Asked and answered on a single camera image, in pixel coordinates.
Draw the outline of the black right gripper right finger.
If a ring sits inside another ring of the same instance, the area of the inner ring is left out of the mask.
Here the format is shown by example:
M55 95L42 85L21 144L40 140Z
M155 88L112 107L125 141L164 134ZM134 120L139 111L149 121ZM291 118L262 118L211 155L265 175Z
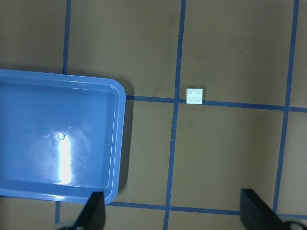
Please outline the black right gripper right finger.
M305 230L307 226L293 219L282 219L253 189L240 191L240 221L247 230Z

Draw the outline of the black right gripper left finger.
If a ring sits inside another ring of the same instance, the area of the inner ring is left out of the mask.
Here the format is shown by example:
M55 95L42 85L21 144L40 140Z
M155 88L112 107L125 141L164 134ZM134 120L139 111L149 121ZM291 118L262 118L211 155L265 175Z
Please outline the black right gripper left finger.
M93 192L75 221L56 225L57 230L103 230L106 209L103 192Z

